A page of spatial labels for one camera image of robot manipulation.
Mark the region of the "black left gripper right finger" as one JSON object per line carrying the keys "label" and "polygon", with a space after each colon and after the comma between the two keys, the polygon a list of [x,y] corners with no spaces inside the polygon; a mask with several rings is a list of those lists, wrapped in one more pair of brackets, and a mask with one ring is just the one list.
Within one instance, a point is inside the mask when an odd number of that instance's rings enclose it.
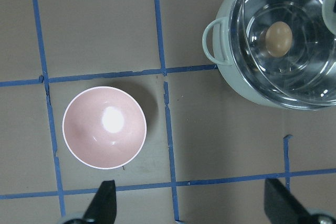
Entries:
{"label": "black left gripper right finger", "polygon": [[265,180],[264,211],[272,224],[315,223],[315,216],[276,178]]}

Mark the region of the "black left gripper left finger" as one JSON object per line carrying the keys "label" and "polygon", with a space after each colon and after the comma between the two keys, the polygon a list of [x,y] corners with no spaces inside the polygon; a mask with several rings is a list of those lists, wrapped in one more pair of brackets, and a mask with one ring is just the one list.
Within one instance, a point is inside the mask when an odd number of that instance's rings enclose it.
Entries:
{"label": "black left gripper left finger", "polygon": [[83,214],[84,223],[113,224],[117,216],[115,181],[103,181]]}

